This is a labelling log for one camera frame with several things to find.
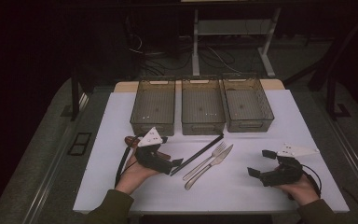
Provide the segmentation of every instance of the person's left hand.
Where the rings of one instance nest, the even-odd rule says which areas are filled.
[[[132,194],[138,189],[144,181],[152,176],[159,174],[158,171],[145,168],[139,164],[135,158],[136,148],[132,150],[130,158],[127,160],[124,173],[121,175],[120,181],[118,181],[115,190],[124,192],[126,194]]]

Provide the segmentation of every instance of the olive green sleeve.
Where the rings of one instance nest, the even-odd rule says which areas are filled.
[[[123,192],[110,189],[99,207],[89,212],[86,224],[124,224],[130,211],[133,198]]]
[[[297,211],[306,224],[337,223],[336,214],[323,199],[301,206]]]

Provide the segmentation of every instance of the knife blade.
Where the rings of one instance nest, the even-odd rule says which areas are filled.
[[[222,153],[220,153],[213,161],[211,161],[208,165],[206,165],[202,170],[200,170],[198,173],[196,173],[187,183],[185,184],[185,189],[191,189],[191,187],[194,185],[194,183],[202,176],[207,170],[209,170],[214,165],[220,164],[225,157],[228,155],[228,153],[231,151],[231,149],[234,147],[234,145],[231,145],[227,149],[225,149]]]

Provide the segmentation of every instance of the black stick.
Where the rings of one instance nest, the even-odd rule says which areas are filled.
[[[199,155],[204,153],[206,150],[208,150],[210,147],[212,147],[214,144],[219,142],[223,139],[223,134],[220,134],[216,139],[214,139],[210,144],[208,144],[206,147],[198,151],[196,154],[194,154],[192,157],[190,157],[187,161],[183,162],[180,166],[176,167],[174,170],[172,170],[171,175],[176,174],[178,171],[182,170],[183,167],[191,163],[193,160],[195,160]]]

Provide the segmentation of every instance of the table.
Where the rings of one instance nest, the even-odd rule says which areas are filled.
[[[199,156],[173,176],[156,175],[147,179],[131,196],[135,199],[130,215],[169,214],[271,214],[293,212],[297,205],[280,190],[264,188],[260,180],[247,174],[247,167],[271,171],[276,160],[263,158],[262,149],[278,151],[284,143],[316,148],[306,123],[290,93],[277,80],[262,80],[275,116],[266,133],[228,133],[223,141],[234,148],[226,159],[205,173],[196,184],[185,190],[182,177],[209,157],[212,150]],[[105,193],[114,186],[118,164],[126,147],[124,137],[133,135],[130,126],[136,82],[118,83],[111,93],[74,210],[87,214],[100,205]],[[175,135],[160,151],[172,159],[191,157],[216,136],[181,134],[181,94],[177,88]],[[337,184],[320,154],[297,158],[316,171],[323,182],[322,196],[335,212],[349,211]]]

